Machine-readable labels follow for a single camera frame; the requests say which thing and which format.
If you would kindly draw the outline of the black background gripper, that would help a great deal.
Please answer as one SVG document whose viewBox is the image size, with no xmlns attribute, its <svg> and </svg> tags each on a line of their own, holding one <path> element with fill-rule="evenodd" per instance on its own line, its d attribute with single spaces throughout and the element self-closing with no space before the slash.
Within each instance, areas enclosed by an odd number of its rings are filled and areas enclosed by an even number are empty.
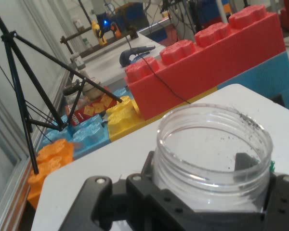
<svg viewBox="0 0 289 231">
<path fill-rule="evenodd" d="M 98 23 L 92 21 L 91 25 L 94 35 L 98 39 L 100 45 L 104 46 L 107 44 L 107 40 L 102 36 L 102 31 L 110 31 L 110 28 L 115 38 L 121 38 L 121 31 L 118 28 L 118 25 L 111 21 L 106 12 L 96 14 L 96 18 Z"/>
</svg>

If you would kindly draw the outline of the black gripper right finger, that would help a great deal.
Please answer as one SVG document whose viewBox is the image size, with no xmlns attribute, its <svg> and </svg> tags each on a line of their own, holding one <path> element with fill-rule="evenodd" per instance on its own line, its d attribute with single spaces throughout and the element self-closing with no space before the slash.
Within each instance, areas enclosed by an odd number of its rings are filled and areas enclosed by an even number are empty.
<svg viewBox="0 0 289 231">
<path fill-rule="evenodd" d="M 270 174 L 263 231 L 289 231 L 289 175 Z"/>
</svg>

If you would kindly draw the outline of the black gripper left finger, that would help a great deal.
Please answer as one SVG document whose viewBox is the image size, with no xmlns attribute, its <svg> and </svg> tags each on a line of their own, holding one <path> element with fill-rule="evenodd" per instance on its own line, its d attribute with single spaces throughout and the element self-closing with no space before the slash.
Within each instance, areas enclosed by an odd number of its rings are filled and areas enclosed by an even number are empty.
<svg viewBox="0 0 289 231">
<path fill-rule="evenodd" d="M 134 231 L 193 231 L 194 211 L 170 190 L 152 182 L 150 151 L 140 174 L 125 180 L 89 177 L 60 226 L 61 231 L 108 231 L 126 221 Z"/>
</svg>

